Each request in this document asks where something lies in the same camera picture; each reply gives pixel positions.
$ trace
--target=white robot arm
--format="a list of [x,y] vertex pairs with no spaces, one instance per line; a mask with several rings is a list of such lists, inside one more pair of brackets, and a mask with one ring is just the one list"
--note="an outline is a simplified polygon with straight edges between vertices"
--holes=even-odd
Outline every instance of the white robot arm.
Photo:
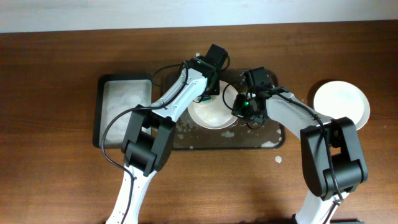
[[[123,217],[126,217],[123,224],[138,223],[139,209],[148,185],[156,172],[163,168],[171,153],[175,123],[196,97],[204,93],[220,92],[217,71],[227,56],[224,49],[212,45],[205,57],[191,59],[189,69],[183,70],[167,93],[150,105],[159,108],[167,102],[166,107],[132,112],[122,144],[125,168],[135,178],[130,209],[126,212],[132,182],[125,172],[115,208],[106,223],[120,224]],[[273,119],[302,141],[303,174],[310,190],[292,221],[298,224],[329,223],[337,208],[337,191],[341,190],[341,197],[345,198],[368,178],[355,127],[348,118],[334,120],[317,114],[285,88],[273,88],[269,80],[264,79],[263,69],[257,68],[245,73],[246,85],[249,88],[255,87],[256,97],[249,101],[246,96],[238,95],[232,114],[259,123],[264,119]],[[257,108],[255,111],[252,107],[254,104]],[[308,110],[317,114],[318,120]],[[341,147],[341,154],[334,156],[333,160],[339,190],[333,185],[319,121],[330,133],[327,138],[331,140],[332,146]],[[142,132],[142,127],[156,129],[156,138]]]

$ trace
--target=brown table surface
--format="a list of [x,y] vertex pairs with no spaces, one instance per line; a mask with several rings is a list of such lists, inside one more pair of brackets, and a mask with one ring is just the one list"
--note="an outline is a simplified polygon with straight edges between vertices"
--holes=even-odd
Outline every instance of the brown table surface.
[[[359,87],[371,105],[358,131],[369,179],[334,219],[398,221],[398,21],[374,21],[0,34],[0,223],[103,223],[123,173],[91,144],[97,80],[152,73],[212,43],[231,68],[264,66],[306,103],[324,80]],[[122,162],[119,150],[109,155]],[[140,221],[289,218],[307,193],[301,164],[290,132],[275,151],[173,152]]]

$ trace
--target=white wall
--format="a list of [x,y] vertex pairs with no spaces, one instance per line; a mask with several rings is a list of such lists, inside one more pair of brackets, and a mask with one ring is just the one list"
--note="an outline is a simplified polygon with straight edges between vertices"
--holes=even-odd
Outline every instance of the white wall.
[[0,0],[0,32],[380,19],[397,0]]

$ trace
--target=round white plate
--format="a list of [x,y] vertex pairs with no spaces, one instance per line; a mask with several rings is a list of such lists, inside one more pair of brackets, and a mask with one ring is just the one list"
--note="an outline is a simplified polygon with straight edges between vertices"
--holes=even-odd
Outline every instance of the round white plate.
[[[231,110],[223,102],[222,92],[227,83],[220,81],[220,95],[211,96],[210,100],[201,103],[192,102],[188,106],[191,118],[200,126],[208,129],[222,129],[233,124],[237,117],[232,116]],[[225,91],[225,102],[232,107],[238,91],[229,86]]]
[[365,94],[356,86],[343,81],[321,86],[313,99],[315,111],[338,119],[348,117],[357,130],[368,122],[371,107]]

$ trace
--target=wood grain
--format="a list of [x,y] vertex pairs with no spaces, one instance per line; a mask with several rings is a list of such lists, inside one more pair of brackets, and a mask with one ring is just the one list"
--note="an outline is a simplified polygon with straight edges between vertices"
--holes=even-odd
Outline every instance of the wood grain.
[[[398,22],[374,21],[1,34],[0,223],[103,223],[123,174],[91,145],[97,80],[152,73],[212,43],[228,50],[231,68],[264,66],[306,103],[323,80],[358,86],[371,104],[358,132],[369,179],[334,219],[398,220]],[[290,218],[307,192],[300,158],[289,132],[275,151],[173,152],[140,221]]]

